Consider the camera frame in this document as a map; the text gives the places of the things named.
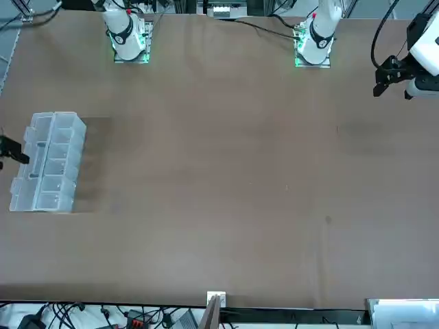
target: white device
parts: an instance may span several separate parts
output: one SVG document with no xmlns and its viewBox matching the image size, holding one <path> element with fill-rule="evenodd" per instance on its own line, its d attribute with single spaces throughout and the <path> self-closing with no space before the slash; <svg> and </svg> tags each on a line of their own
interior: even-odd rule
<svg viewBox="0 0 439 329">
<path fill-rule="evenodd" d="M 410 53 L 432 76 L 439 75 L 439 12 L 430 18 Z"/>
<path fill-rule="evenodd" d="M 113 47 L 122 60 L 133 60 L 146 49 L 141 37 L 145 33 L 145 21 L 135 13 L 122 9 L 121 0 L 92 0 L 95 8 L 102 12 Z"/>
<path fill-rule="evenodd" d="M 326 60 L 342 14 L 340 0 L 319 0 L 316 12 L 305 21 L 305 38 L 298 50 L 308 63 L 319 65 Z"/>
</svg>

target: black cable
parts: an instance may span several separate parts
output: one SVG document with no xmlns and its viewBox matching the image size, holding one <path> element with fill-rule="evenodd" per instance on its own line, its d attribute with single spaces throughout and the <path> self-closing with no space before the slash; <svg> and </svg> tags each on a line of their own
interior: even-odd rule
<svg viewBox="0 0 439 329">
<path fill-rule="evenodd" d="M 165 319 L 165 316 L 171 316 L 171 315 L 173 315 L 177 310 L 180 310 L 181 309 L 181 307 L 177 307 L 175 310 L 173 310 L 173 311 L 171 311 L 171 312 L 169 312 L 169 313 L 165 313 L 165 310 L 162 310 L 162 312 L 163 312 L 163 317 L 162 317 L 162 321 L 160 321 L 158 324 L 157 324 L 157 326 L 155 326 L 153 329 L 157 329 L 158 327 L 160 327 L 160 326 L 162 326 L 162 327 L 164 327 L 165 329 L 170 329 L 171 327 L 172 327 L 172 325 L 170 326 L 170 327 L 167 327 L 167 326 L 165 326 L 165 322 L 163 321 L 164 319 Z"/>
<path fill-rule="evenodd" d="M 277 36 L 282 36 L 284 38 L 289 38 L 289 39 L 293 39 L 293 40 L 300 40 L 300 38 L 297 37 L 297 36 L 289 36 L 288 34 L 272 31 L 270 29 L 266 29 L 266 28 L 264 28 L 262 26 L 258 26 L 258 25 L 252 24 L 252 23 L 248 23 L 248 22 L 244 22 L 244 21 L 234 21 L 234 22 L 241 23 L 241 24 L 248 25 L 248 26 L 252 26 L 252 27 L 254 27 L 256 29 L 261 29 L 261 30 L 266 31 L 268 33 L 276 34 Z"/>
<path fill-rule="evenodd" d="M 144 14 L 144 12 L 139 8 L 136 7 L 134 5 L 128 6 L 128 7 L 123 7 L 121 5 L 119 5 L 115 0 L 111 0 L 117 7 L 119 7 L 122 10 L 128 10 L 128 9 L 137 9 L 139 11 L 139 14 Z"/>
<path fill-rule="evenodd" d="M 31 16 L 29 16 L 29 17 L 41 17 L 41 16 L 46 16 L 46 15 L 48 15 L 48 14 L 50 14 L 51 12 L 55 12 L 57 9 L 59 9 L 61 7 L 61 5 L 59 5 L 59 7 L 57 7 L 57 6 L 54 6 L 53 8 L 50 8 L 50 9 L 48 9 L 48 10 L 45 10 L 44 12 L 37 12 L 37 13 L 35 13 L 35 14 L 32 14 Z M 16 21 L 16 20 L 18 20 L 19 19 L 19 17 L 21 17 L 21 14 L 18 14 L 18 15 L 16 15 L 15 17 L 1 17 L 0 18 L 0 22 L 10 22 L 10 21 Z"/>
<path fill-rule="evenodd" d="M 337 329 L 340 329 L 337 322 L 335 322 L 335 321 L 330 322 L 330 321 L 328 321 L 328 319 L 326 317 L 322 317 L 322 319 L 323 319 L 323 323 L 326 322 L 327 324 L 333 324 L 333 325 L 335 325 L 335 327 L 337 327 Z"/>
<path fill-rule="evenodd" d="M 274 18 L 280 20 L 282 24 L 284 24 L 286 27 L 288 27 L 288 28 L 290 28 L 290 29 L 295 29 L 295 28 L 296 28 L 295 25 L 290 25 L 290 24 L 288 24 L 287 22 L 285 22 L 285 21 L 283 20 L 282 17 L 280 17 L 280 16 L 277 15 L 277 14 L 270 14 L 270 15 L 268 15 L 268 17 L 274 17 Z"/>
<path fill-rule="evenodd" d="M 377 31 L 375 32 L 375 35 L 374 35 L 373 40 L 372 40 L 372 46 L 370 47 L 370 59 L 372 60 L 373 65 L 383 73 L 396 73 L 399 71 L 406 71 L 405 69 L 387 70 L 387 69 L 383 68 L 381 65 L 379 65 L 375 59 L 375 46 L 377 45 L 379 32 L 383 28 L 384 23 L 387 21 L 387 19 L 389 18 L 390 14 L 393 12 L 393 9 L 396 7 L 398 2 L 399 2 L 399 0 L 394 0 L 392 5 L 389 7 L 389 10 L 384 15 L 383 19 L 381 20 L 380 24 L 378 25 Z"/>
<path fill-rule="evenodd" d="M 110 323 L 110 320 L 108 319 L 110 317 L 110 312 L 104 308 L 104 305 L 101 305 L 101 313 L 105 317 L 105 321 L 107 321 L 107 324 L 110 328 L 112 328 L 112 324 Z"/>
<path fill-rule="evenodd" d="M 71 323 L 71 320 L 70 320 L 70 317 L 69 317 L 70 310 L 73 307 L 75 307 L 75 306 L 76 306 L 75 304 L 71 305 L 68 308 L 67 308 L 66 305 L 63 306 L 63 309 L 65 309 L 65 312 L 64 312 L 64 314 L 61 317 L 61 321 L 60 321 L 60 325 L 59 325 L 58 329 L 61 329 L 63 324 L 66 325 L 66 323 L 64 321 L 64 318 L 66 318 L 66 316 L 67 316 L 66 320 L 69 322 L 69 325 L 66 325 L 66 326 L 69 327 L 69 328 L 72 328 L 72 329 L 76 329 L 75 326 Z"/>
<path fill-rule="evenodd" d="M 407 40 L 405 40 L 403 46 L 401 47 L 401 49 L 399 49 L 398 54 L 396 55 L 396 57 L 399 56 L 399 54 L 402 52 L 402 50 L 404 49 L 405 44 L 407 43 Z"/>
<path fill-rule="evenodd" d="M 47 24 L 48 22 L 50 22 L 52 19 L 55 18 L 55 16 L 60 12 L 60 8 L 58 8 L 57 10 L 54 11 L 54 13 L 52 15 L 50 15 L 47 19 L 45 19 L 44 21 L 41 22 L 36 22 L 36 23 L 29 23 L 29 24 L 23 24 L 23 25 L 14 25 L 14 26 L 4 26 L 3 29 L 29 29 L 29 28 L 33 28 L 33 27 L 38 27 L 38 26 L 42 26 Z"/>
<path fill-rule="evenodd" d="M 123 311 L 121 310 L 121 308 L 119 307 L 119 305 L 116 305 L 116 307 L 117 307 L 117 309 L 119 310 L 119 312 L 123 314 L 124 317 L 128 317 L 128 312 L 123 312 Z"/>
<path fill-rule="evenodd" d="M 21 16 L 21 14 L 16 15 L 13 19 L 10 19 L 8 22 L 4 23 L 2 26 L 0 26 L 0 31 L 2 29 L 4 29 L 5 27 L 7 27 L 10 23 L 12 23 L 13 21 L 16 21 L 19 17 Z"/>
<path fill-rule="evenodd" d="M 275 12 L 277 12 L 279 9 L 281 9 L 283 7 L 283 5 L 285 5 L 287 3 L 288 0 L 285 0 L 284 2 L 282 2 L 275 10 L 272 11 L 271 15 L 273 15 Z"/>
<path fill-rule="evenodd" d="M 58 307 L 58 312 L 55 310 L 55 304 L 52 304 L 52 311 L 54 312 L 55 318 L 57 318 L 60 321 L 60 324 L 64 324 L 69 329 L 73 329 L 73 327 L 71 327 L 70 324 L 66 324 L 64 320 L 61 318 L 60 314 L 62 314 L 62 308 L 60 307 L 60 305 L 56 304 L 56 306 Z"/>
<path fill-rule="evenodd" d="M 318 6 L 315 7 L 312 11 L 310 11 L 310 12 L 308 13 L 308 15 L 307 15 L 307 18 L 310 17 L 311 14 L 317 10 L 317 8 L 318 8 Z"/>
<path fill-rule="evenodd" d="M 145 323 L 145 308 L 142 306 L 143 323 Z"/>
<path fill-rule="evenodd" d="M 68 312 L 66 313 L 66 320 L 67 320 L 67 322 L 69 322 L 70 326 L 71 326 L 73 329 L 75 329 L 75 326 L 73 325 L 73 322 L 71 321 L 71 319 L 70 319 L 70 315 L 69 315 Z"/>
</svg>

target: metal bracket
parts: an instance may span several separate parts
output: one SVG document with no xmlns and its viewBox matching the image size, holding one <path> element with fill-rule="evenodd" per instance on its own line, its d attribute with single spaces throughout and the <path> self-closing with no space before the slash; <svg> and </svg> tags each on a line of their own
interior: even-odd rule
<svg viewBox="0 0 439 329">
<path fill-rule="evenodd" d="M 224 291 L 208 291 L 207 301 L 208 304 L 198 329 L 218 329 L 220 324 L 219 309 L 226 306 L 226 293 Z"/>
</svg>

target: wire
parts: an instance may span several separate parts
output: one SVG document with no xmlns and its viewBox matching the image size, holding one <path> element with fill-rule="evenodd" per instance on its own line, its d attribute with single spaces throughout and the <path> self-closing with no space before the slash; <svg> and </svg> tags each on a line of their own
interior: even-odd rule
<svg viewBox="0 0 439 329">
<path fill-rule="evenodd" d="M 156 26 L 160 23 L 160 20 L 162 19 L 163 15 L 169 10 L 169 7 L 170 7 L 170 4 L 160 13 L 160 16 L 159 16 L 157 22 L 155 22 L 152 26 L 152 31 L 154 31 Z"/>
<path fill-rule="evenodd" d="M 71 305 L 69 308 L 67 308 L 66 305 L 64 305 L 62 308 L 65 309 L 64 314 L 61 317 L 61 321 L 60 321 L 60 325 L 58 327 L 58 329 L 62 328 L 62 325 L 65 324 L 67 327 L 75 329 L 75 326 L 71 323 L 70 317 L 69 317 L 69 312 L 70 310 L 75 307 L 76 304 Z M 64 322 L 64 318 L 69 322 L 69 326 Z"/>
<path fill-rule="evenodd" d="M 166 315 L 168 315 L 168 316 L 171 316 L 171 315 L 173 315 L 177 310 L 180 310 L 181 308 L 180 307 L 177 307 L 175 310 L 173 310 L 172 312 L 169 312 L 169 313 L 165 313 L 165 310 L 163 309 L 162 310 L 162 312 L 163 312 L 163 316 L 162 316 L 162 321 L 160 321 L 158 324 L 157 324 L 157 326 L 155 326 L 153 329 L 157 329 L 158 327 L 160 327 L 160 326 L 162 326 L 162 327 L 164 327 L 165 329 L 169 329 L 169 328 L 171 328 L 171 327 L 167 327 L 167 326 L 165 326 L 165 322 L 163 321 L 164 319 L 165 319 L 165 316 Z"/>
<path fill-rule="evenodd" d="M 58 8 L 52 15 L 50 15 L 47 19 L 45 19 L 44 21 L 41 22 L 36 22 L 36 23 L 30 23 L 30 24 L 24 24 L 24 25 L 14 25 L 14 26 L 7 26 L 8 24 L 4 25 L 1 29 L 29 29 L 32 27 L 38 27 L 38 26 L 42 26 L 47 24 L 48 22 L 50 22 L 52 19 L 55 18 L 55 16 L 59 13 L 60 8 Z"/>
<path fill-rule="evenodd" d="M 119 5 L 116 0 L 111 0 L 117 7 L 123 10 L 129 10 L 129 9 L 137 9 L 139 11 L 139 14 L 145 14 L 139 7 L 136 7 L 134 5 L 129 5 L 128 7 L 123 7 L 122 5 Z"/>
<path fill-rule="evenodd" d="M 372 46 L 370 47 L 370 59 L 372 60 L 373 65 L 380 70 L 381 72 L 384 73 L 395 73 L 395 72 L 399 72 L 399 71 L 404 71 L 405 69 L 390 69 L 387 70 L 385 68 L 383 68 L 381 65 L 379 65 L 375 59 L 375 47 L 377 45 L 377 40 L 378 40 L 378 35 L 379 32 L 381 32 L 381 29 L 384 26 L 384 23 L 387 21 L 387 19 L 389 18 L 390 14 L 393 12 L 393 9 L 396 7 L 396 5 L 398 4 L 399 0 L 394 0 L 392 5 L 389 7 L 389 10 L 386 12 L 386 14 L 384 15 L 383 19 L 381 20 L 380 24 L 378 25 L 377 31 L 375 32 L 375 35 L 373 37 L 372 40 Z"/>
<path fill-rule="evenodd" d="M 310 11 L 310 12 L 308 13 L 308 15 L 307 15 L 307 18 L 310 17 L 311 14 L 317 10 L 317 8 L 318 8 L 318 6 L 315 7 L 312 11 Z"/>
<path fill-rule="evenodd" d="M 252 24 L 252 23 L 248 23 L 248 22 L 244 22 L 244 21 L 234 21 L 234 22 L 241 23 L 241 24 L 248 25 L 248 26 L 252 26 L 252 27 L 254 27 L 256 29 L 261 29 L 261 30 L 266 31 L 268 33 L 276 34 L 277 36 L 282 36 L 284 38 L 289 38 L 289 39 L 293 39 L 293 40 L 300 40 L 299 37 L 297 37 L 297 36 L 289 36 L 288 34 L 284 34 L 284 33 L 280 33 L 280 32 L 276 32 L 276 31 L 270 30 L 270 29 L 266 29 L 266 28 L 264 28 L 262 26 L 258 26 L 258 25 Z"/>
<path fill-rule="evenodd" d="M 285 21 L 283 20 L 282 17 L 280 17 L 280 16 L 277 15 L 277 14 L 270 14 L 270 15 L 268 15 L 268 17 L 274 17 L 274 18 L 280 20 L 282 24 L 284 24 L 286 27 L 288 27 L 288 28 L 290 28 L 290 29 L 295 29 L 295 28 L 296 28 L 295 25 L 290 25 L 290 24 L 288 24 L 287 22 L 285 22 Z"/>
<path fill-rule="evenodd" d="M 323 323 L 327 323 L 327 324 L 334 324 L 335 325 L 335 327 L 337 327 L 337 329 L 340 329 L 339 327 L 338 327 L 338 323 L 337 322 L 330 322 L 330 321 L 328 321 L 328 319 L 326 318 L 326 317 L 322 317 L 322 320 L 323 320 Z"/>
<path fill-rule="evenodd" d="M 30 17 L 46 16 L 46 15 L 50 14 L 51 12 L 55 12 L 56 10 L 60 9 L 61 5 L 62 5 L 62 1 L 57 2 L 55 4 L 55 6 L 50 8 L 49 10 L 45 10 L 44 12 L 37 12 L 35 14 L 32 14 Z M 9 18 L 3 17 L 3 18 L 0 18 L 0 22 L 8 22 L 9 23 L 11 20 L 13 22 L 13 21 L 16 21 L 17 19 L 19 19 L 20 16 L 21 16 L 21 14 L 18 14 L 15 17 L 9 17 Z"/>
<path fill-rule="evenodd" d="M 399 56 L 399 54 L 402 52 L 402 50 L 404 49 L 405 44 L 407 43 L 407 40 L 405 40 L 404 45 L 401 47 L 401 49 L 399 49 L 398 54 L 396 55 L 396 57 Z"/>
<path fill-rule="evenodd" d="M 281 9 L 283 7 L 283 5 L 285 5 L 287 3 L 288 0 L 285 0 L 284 2 L 282 2 L 275 10 L 272 11 L 271 15 L 273 15 L 275 12 L 277 12 L 279 9 Z"/>
<path fill-rule="evenodd" d="M 20 17 L 20 15 L 21 15 L 21 14 L 16 15 L 13 19 L 10 19 L 8 22 L 6 22 L 6 23 L 4 23 L 2 26 L 0 26 L 0 31 L 1 31 L 2 29 L 4 29 L 5 27 L 7 27 L 10 23 L 16 21 L 16 20 Z"/>
<path fill-rule="evenodd" d="M 55 304 L 52 304 L 52 311 L 54 312 L 54 318 L 52 319 L 50 326 L 52 325 L 52 323 L 55 321 L 55 319 L 60 320 L 60 325 L 64 324 L 66 327 L 68 327 L 69 329 L 73 329 L 70 324 L 66 324 L 64 322 L 64 320 L 60 317 L 60 313 L 62 312 L 62 308 L 56 304 L 56 306 L 58 307 L 58 312 L 55 310 Z"/>
<path fill-rule="evenodd" d="M 125 314 L 125 312 L 123 312 L 123 311 L 121 310 L 121 308 L 119 307 L 119 305 L 116 305 L 116 307 L 117 307 L 117 309 L 119 310 L 119 312 L 123 314 L 124 317 L 128 317 L 128 315 Z"/>
</svg>

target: transparent bin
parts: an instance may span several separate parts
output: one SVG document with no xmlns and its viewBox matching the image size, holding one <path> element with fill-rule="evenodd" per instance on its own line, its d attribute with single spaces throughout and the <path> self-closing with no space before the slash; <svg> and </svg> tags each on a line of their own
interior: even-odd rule
<svg viewBox="0 0 439 329">
<path fill-rule="evenodd" d="M 36 113 L 11 185 L 11 211 L 71 212 L 86 126 L 74 112 Z"/>
</svg>

